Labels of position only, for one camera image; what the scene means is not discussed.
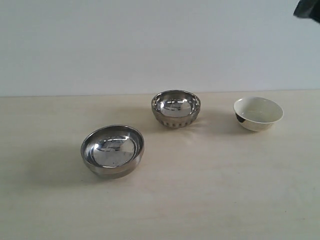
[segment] white ceramic bowl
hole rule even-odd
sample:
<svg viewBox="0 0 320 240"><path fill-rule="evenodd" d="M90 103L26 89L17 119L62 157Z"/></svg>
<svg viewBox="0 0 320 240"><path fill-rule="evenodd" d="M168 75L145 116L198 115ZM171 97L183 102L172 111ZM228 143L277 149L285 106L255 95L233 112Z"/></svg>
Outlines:
<svg viewBox="0 0 320 240"><path fill-rule="evenodd" d="M241 126L255 132L269 129L284 116L283 109L277 103L256 96L237 100L233 109Z"/></svg>

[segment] fluted steel bowl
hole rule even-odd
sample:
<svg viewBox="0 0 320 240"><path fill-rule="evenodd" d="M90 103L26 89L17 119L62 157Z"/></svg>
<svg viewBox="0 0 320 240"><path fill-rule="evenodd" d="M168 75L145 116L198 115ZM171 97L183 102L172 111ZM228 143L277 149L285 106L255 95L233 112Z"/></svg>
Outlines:
<svg viewBox="0 0 320 240"><path fill-rule="evenodd" d="M200 112L200 99L183 90L163 91L151 101L151 109L162 125L178 129L191 124Z"/></svg>
<svg viewBox="0 0 320 240"><path fill-rule="evenodd" d="M133 127L110 125L94 131L83 141L81 156L96 175L119 178L137 167L144 145L142 134Z"/></svg>

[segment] wooden table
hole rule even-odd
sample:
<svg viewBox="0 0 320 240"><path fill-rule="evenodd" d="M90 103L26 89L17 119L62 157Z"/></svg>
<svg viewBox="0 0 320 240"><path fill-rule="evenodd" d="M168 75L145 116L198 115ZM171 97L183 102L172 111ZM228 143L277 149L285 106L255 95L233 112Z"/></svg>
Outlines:
<svg viewBox="0 0 320 240"><path fill-rule="evenodd" d="M171 130L153 95L0 98L1 240L318 240L320 90L201 93L190 126ZM276 101L284 118L253 133L243 96ZM138 168L98 179L80 145L130 125L145 138Z"/></svg>

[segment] bowl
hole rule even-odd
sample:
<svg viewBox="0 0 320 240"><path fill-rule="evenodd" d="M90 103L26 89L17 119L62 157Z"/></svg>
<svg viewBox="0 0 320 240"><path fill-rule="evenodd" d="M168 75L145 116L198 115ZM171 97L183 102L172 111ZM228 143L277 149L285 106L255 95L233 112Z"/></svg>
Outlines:
<svg viewBox="0 0 320 240"><path fill-rule="evenodd" d="M269 129L284 116L283 109L277 103L257 96L237 100L233 109L241 126L254 132Z"/></svg>
<svg viewBox="0 0 320 240"><path fill-rule="evenodd" d="M200 99L183 90L163 91L151 101L151 109L162 125L178 129L191 124L200 112Z"/></svg>
<svg viewBox="0 0 320 240"><path fill-rule="evenodd" d="M125 125L110 125L85 138L81 156L84 164L96 175L120 178L137 167L144 146L144 138L138 130Z"/></svg>

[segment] bowl rim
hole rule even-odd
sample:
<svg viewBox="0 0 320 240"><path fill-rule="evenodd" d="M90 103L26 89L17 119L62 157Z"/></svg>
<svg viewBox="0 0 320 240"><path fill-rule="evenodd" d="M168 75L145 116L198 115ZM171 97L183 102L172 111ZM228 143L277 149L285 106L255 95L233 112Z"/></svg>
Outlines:
<svg viewBox="0 0 320 240"><path fill-rule="evenodd" d="M170 92L181 92L181 93L185 93L185 94L189 94L191 96L193 96L197 101L198 101L198 107L197 109L194 111L194 112L190 112L187 116L166 116L164 115L161 111L158 111L155 107L155 104L154 104L154 100L158 97L158 96L161 96L163 94L166 94L166 93L170 93ZM168 119L181 119L181 118L185 118L185 117L188 117L190 115L193 115L195 114L196 112L200 111L200 108L201 108L201 100L200 98L195 95L194 93L190 92L190 91L186 91L186 90L180 90L180 89L171 89L171 90L165 90L165 91L162 91L162 92L159 92L158 94L156 94L152 100L151 100L151 107L152 109L160 114L161 116L165 117L165 118L168 118Z"/></svg>
<svg viewBox="0 0 320 240"><path fill-rule="evenodd" d="M112 127L122 127L122 128L128 128L130 130L133 130L134 132L136 132L142 139L142 142L141 142L141 147L139 148L139 151L128 161L126 161L125 163L121 164L121 165L118 165L118 166L104 166L104 165L100 165L100 164L92 164L91 162L89 162L85 156L84 156L84 146L85 146L85 143L86 141L94 134L96 134L97 132L101 131L101 130L104 130L104 129L108 129L108 128L112 128ZM131 162L133 162L136 158L138 158L141 154L143 154L144 152L144 148L145 148L145 139L144 139L144 136L142 135L142 133L137 130L136 128L132 127L132 126L128 126L128 125L122 125L122 124L114 124L114 125L108 125L108 126L104 126L104 127L101 127L101 128L98 128L96 129L95 131L91 132L82 142L81 144L81 147L80 147L80 152L81 152L81 157L83 159L83 161L86 162L86 164L89 164L93 167L96 167L96 168L100 168L100 169L118 169L120 167L123 167L125 165L129 165Z"/></svg>
<svg viewBox="0 0 320 240"><path fill-rule="evenodd" d="M244 116L240 115L240 114L236 111L236 104L237 104L238 102L240 102L241 100L244 100L244 99L263 99L263 100L266 100L266 101L268 101L268 102L274 103L279 109L281 109L282 115L281 115L281 117L280 117L279 119L277 119L277 120L275 120L275 121L267 121L267 122L264 121L264 122L262 122L262 121L254 121L254 120L251 120L251 119L249 119L249 118L247 118L247 117L244 117ZM243 118L243 119L245 119L245 120L247 120L247 121L256 123L256 124L274 124L274 123L276 123L276 122L279 122L279 121L284 117L284 115L285 115L284 109L283 109L278 103L276 103L275 101L270 100L270 99L268 99L268 98L261 97L261 96L244 96L244 97L241 97L241 98L239 98L238 100L236 100L236 101L234 102L234 104L233 104L233 110L234 110L234 112L235 112L237 115L239 115L241 118Z"/></svg>

